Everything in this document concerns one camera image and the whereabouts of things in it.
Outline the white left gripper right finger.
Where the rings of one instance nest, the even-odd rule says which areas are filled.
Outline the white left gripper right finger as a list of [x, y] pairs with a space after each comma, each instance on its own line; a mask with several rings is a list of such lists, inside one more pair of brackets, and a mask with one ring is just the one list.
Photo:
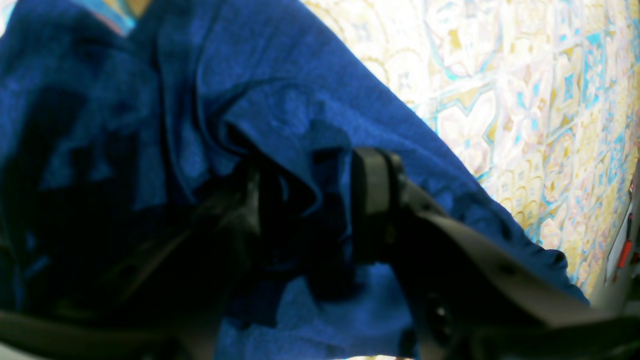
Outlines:
[[398, 155], [358, 148], [353, 258], [389, 264], [422, 360], [637, 360], [639, 319], [592, 309], [450, 218]]

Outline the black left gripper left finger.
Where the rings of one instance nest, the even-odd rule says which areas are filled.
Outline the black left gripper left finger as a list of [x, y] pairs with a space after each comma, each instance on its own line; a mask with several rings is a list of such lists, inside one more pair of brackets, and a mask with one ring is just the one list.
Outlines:
[[47, 309], [1, 313], [1, 342], [50, 360], [210, 360], [227, 303], [261, 264], [261, 171], [224, 178], [186, 231], [145, 244]]

